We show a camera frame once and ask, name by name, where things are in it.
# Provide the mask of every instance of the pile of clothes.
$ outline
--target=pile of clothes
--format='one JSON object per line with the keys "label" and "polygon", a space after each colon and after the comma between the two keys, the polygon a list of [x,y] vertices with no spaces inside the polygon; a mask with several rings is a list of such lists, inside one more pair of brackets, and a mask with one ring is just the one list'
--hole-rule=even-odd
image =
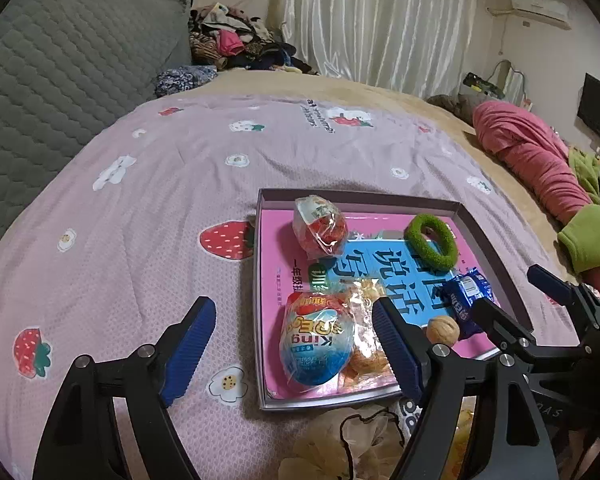
{"label": "pile of clothes", "polygon": [[220,3],[191,11],[189,44],[194,64],[214,65],[218,70],[241,67],[316,73],[294,57],[294,46],[276,41],[260,18]]}

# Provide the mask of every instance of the pink blanket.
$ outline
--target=pink blanket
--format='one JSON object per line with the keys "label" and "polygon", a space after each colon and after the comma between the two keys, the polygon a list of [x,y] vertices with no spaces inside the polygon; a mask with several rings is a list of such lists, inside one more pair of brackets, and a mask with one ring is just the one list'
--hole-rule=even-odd
{"label": "pink blanket", "polygon": [[[562,225],[591,199],[568,164],[568,149],[542,119],[522,108],[487,101],[474,111],[483,148],[511,168]],[[583,274],[600,291],[600,267]]]}

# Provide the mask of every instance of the satin curtain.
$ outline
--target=satin curtain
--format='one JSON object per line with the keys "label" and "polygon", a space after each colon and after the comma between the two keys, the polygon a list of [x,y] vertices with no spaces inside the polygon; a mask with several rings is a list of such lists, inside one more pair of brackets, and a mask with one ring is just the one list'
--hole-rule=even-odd
{"label": "satin curtain", "polygon": [[429,97],[461,79],[477,0],[278,0],[285,39],[320,74]]}

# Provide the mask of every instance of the green ring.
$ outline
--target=green ring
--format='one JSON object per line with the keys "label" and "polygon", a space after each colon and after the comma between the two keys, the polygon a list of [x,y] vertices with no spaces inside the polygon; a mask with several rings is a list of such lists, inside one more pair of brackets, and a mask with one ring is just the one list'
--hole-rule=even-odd
{"label": "green ring", "polygon": [[[422,228],[428,227],[438,236],[437,243],[441,252],[437,252],[422,235]],[[454,268],[458,262],[458,246],[451,229],[437,216],[430,214],[416,215],[404,232],[404,238],[418,256],[435,270],[445,272]]]}

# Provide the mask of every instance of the headboard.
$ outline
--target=headboard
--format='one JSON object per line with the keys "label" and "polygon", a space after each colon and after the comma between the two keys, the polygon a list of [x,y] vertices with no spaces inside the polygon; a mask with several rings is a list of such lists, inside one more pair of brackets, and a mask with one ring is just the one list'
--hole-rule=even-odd
{"label": "headboard", "polygon": [[191,0],[11,0],[0,15],[0,238],[83,146],[190,64]]}

